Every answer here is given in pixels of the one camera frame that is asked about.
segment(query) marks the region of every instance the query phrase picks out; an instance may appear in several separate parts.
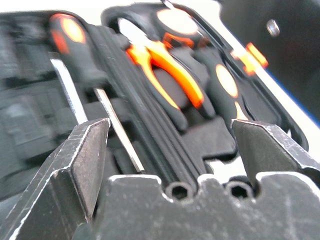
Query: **black foam insert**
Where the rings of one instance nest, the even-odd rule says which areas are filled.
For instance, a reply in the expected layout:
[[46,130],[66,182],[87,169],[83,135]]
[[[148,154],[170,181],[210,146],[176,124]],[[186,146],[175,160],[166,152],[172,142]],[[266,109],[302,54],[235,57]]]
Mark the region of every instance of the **black foam insert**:
[[116,166],[116,161],[114,159],[113,153],[110,148],[106,148],[106,156],[104,162],[104,172],[103,172],[103,183],[107,183],[108,178],[120,174]]
[[[123,100],[121,98],[111,98],[110,102],[120,122],[129,122],[131,116]],[[84,104],[83,109],[89,121],[108,117],[106,110],[98,101]],[[70,107],[64,107],[57,110],[55,118],[59,135],[69,134],[77,125],[76,117]]]
[[26,163],[20,161],[15,150],[14,140],[5,131],[0,123],[0,179],[21,169],[26,168]]
[[39,166],[27,168],[0,179],[0,201],[23,192],[36,175]]
[[6,133],[14,140],[19,159],[28,160],[52,152],[53,130],[45,123],[43,114],[30,95],[2,99],[0,121]]
[[[149,161],[150,158],[148,157],[146,150],[143,148],[140,142],[133,141],[132,146],[136,151],[137,155],[139,156],[139,159],[145,171],[148,174],[157,174],[156,172],[153,172],[151,168],[148,167],[152,165],[152,163]],[[131,162],[128,153],[122,146],[120,148],[114,149],[113,155],[114,155],[116,164],[119,167],[122,174],[137,174],[137,171],[133,163]]]
[[190,127],[182,138],[195,161],[237,153],[236,142],[220,116]]
[[22,193],[14,195],[12,197],[7,198],[6,200],[0,201],[0,226],[6,219],[7,215],[17,203]]

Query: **pliers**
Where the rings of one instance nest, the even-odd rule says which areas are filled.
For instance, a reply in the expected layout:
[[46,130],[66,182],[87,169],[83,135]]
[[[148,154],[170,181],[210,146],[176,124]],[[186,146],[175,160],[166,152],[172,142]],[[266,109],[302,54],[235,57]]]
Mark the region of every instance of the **pliers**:
[[153,96],[168,114],[177,130],[184,132],[188,128],[188,121],[178,105],[158,82],[153,73],[152,65],[167,71],[179,83],[200,114],[206,119],[212,118],[215,115],[215,110],[207,94],[189,72],[170,55],[166,46],[160,41],[150,40],[142,30],[128,20],[121,19],[121,21],[126,21],[128,28],[135,28],[134,31],[123,28],[120,30],[131,42],[131,46],[126,52],[134,64],[139,65],[144,72],[148,79],[147,85]]

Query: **black plastic case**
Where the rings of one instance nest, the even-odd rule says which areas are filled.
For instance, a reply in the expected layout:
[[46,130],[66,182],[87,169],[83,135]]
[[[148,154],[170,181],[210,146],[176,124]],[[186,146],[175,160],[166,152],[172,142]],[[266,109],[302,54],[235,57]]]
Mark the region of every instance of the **black plastic case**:
[[[202,30],[209,34],[212,47],[218,49],[223,56],[228,69],[237,79],[240,90],[250,98],[259,99],[261,105],[248,105],[251,112],[256,115],[253,118],[279,123],[284,130],[291,129],[293,139],[308,150],[303,132],[258,77],[246,76],[241,63],[230,56],[230,46],[201,16],[184,6],[177,7],[192,15]],[[186,107],[183,111],[188,118],[189,128],[184,133],[178,132],[148,91],[143,73],[126,55],[129,42],[117,32],[115,24],[117,18],[125,17],[126,11],[132,11],[144,19],[144,23],[151,23],[148,21],[148,16],[161,8],[164,8],[162,4],[146,3],[112,7],[105,10],[101,16],[102,24],[105,26],[88,24],[81,17],[63,11],[2,14],[0,22],[9,22],[14,30],[17,30],[17,25],[26,20],[41,23],[47,34],[41,44],[44,49],[41,53],[44,54],[56,52],[48,32],[50,16],[64,13],[76,17],[90,35],[97,66],[108,75],[108,82],[104,89],[146,172],[159,176],[165,186],[179,181],[188,183],[196,191],[198,176],[208,173],[206,160],[228,161],[239,153],[232,134],[218,115],[212,120],[204,120],[192,107]],[[152,26],[149,25],[144,30],[150,39],[157,40],[157,34],[152,31]],[[20,44],[17,34],[11,34],[16,47]],[[30,67],[30,62],[23,61],[23,58],[28,59],[30,53],[22,53],[19,49],[16,49],[15,53],[19,53],[18,66],[24,69],[21,71],[23,76],[14,80],[1,81],[0,89],[0,155],[1,165],[5,166],[0,171],[0,186],[11,184],[8,191],[1,188],[0,213],[3,216],[13,207],[17,196],[28,185],[41,163],[68,137],[77,124],[60,83],[53,69],[50,68],[51,65],[47,64],[43,67],[46,68],[44,73],[37,72],[37,67]],[[187,62],[189,59],[187,56],[190,56],[188,49],[181,52],[177,50],[172,54],[182,63],[190,65],[190,62]],[[203,66],[191,64],[188,70],[201,82],[206,76],[201,75],[203,71],[199,68]],[[179,88],[166,72],[155,69],[155,74],[160,81],[162,79],[161,83],[168,92],[170,88]],[[106,117],[107,114],[93,90],[77,82],[77,79],[73,81],[89,120]],[[183,94],[172,97],[182,105],[185,104]],[[10,115],[9,110],[12,106],[24,109],[25,115],[18,117]],[[27,128],[21,129],[26,123],[28,123]],[[24,141],[21,141],[21,134],[24,135]],[[106,176],[135,173],[129,156],[112,130],[109,133],[107,147],[109,154],[105,164]],[[18,176],[21,176],[23,181],[15,182],[14,179]]]
[[[319,18],[320,3],[313,0],[271,0],[267,3],[229,0],[221,10],[221,20],[228,29],[243,44],[252,42],[265,53],[268,70],[314,116],[318,125]],[[279,28],[279,35],[275,37],[267,31],[270,20],[274,20]]]

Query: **black rubber grip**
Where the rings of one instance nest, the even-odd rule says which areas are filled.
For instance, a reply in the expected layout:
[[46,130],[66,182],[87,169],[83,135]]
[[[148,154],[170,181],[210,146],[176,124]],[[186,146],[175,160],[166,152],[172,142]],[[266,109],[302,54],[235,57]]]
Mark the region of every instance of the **black rubber grip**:
[[[143,73],[143,70],[141,66],[138,66],[141,72]],[[183,133],[188,128],[188,121],[185,117],[185,115],[181,112],[179,108],[175,108],[172,106],[162,95],[158,90],[155,88],[155,86],[148,80],[147,76],[145,76],[145,82],[148,86],[150,92],[154,96],[154,98],[157,100],[157,102],[161,105],[161,107],[164,109],[166,114],[171,119],[173,125],[175,128]]]
[[230,96],[218,79],[216,72],[217,65],[226,67],[219,55],[218,50],[209,47],[199,48],[194,51],[193,57],[207,67],[210,76],[210,81],[208,82],[206,88],[207,94],[214,106],[215,111],[224,119],[227,127],[230,129],[231,120],[237,118],[237,109],[235,105],[236,101],[238,102],[244,115],[249,119],[249,114],[246,112],[239,90],[237,97]]
[[200,85],[199,85],[199,88],[203,94],[203,103],[202,103],[201,107],[197,108],[197,110],[204,118],[212,119],[215,116],[216,111],[215,111],[212,103],[210,102],[210,99],[209,99],[208,95],[206,94],[206,92],[202,89],[202,87]]
[[0,22],[0,80],[15,80],[21,76],[18,59],[15,55],[9,26]]

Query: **orange tool handle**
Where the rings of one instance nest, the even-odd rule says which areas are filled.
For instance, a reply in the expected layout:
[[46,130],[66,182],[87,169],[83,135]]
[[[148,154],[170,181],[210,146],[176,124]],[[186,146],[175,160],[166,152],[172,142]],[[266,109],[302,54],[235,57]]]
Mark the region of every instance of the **orange tool handle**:
[[151,17],[154,18],[155,30],[167,48],[187,45],[193,49],[203,41],[197,23],[184,10],[162,9],[154,12]]
[[95,64],[88,33],[74,16],[54,14],[49,27],[60,57],[73,79],[90,86],[107,82],[106,73],[97,69]]
[[200,109],[205,98],[194,78],[170,55],[162,42],[148,41],[146,47],[152,63],[167,71],[179,83],[192,105]]
[[148,50],[144,46],[131,45],[126,52],[136,65],[140,65],[148,79],[146,83],[151,93],[165,110],[176,129],[184,132],[188,128],[188,121],[154,75],[151,66],[151,56]]
[[131,47],[127,50],[127,53],[130,55],[135,64],[139,64],[141,66],[146,77],[157,89],[157,91],[165,98],[165,100],[174,108],[179,109],[177,104],[158,82],[154,72],[152,71],[151,55],[148,50],[144,46],[131,45]]

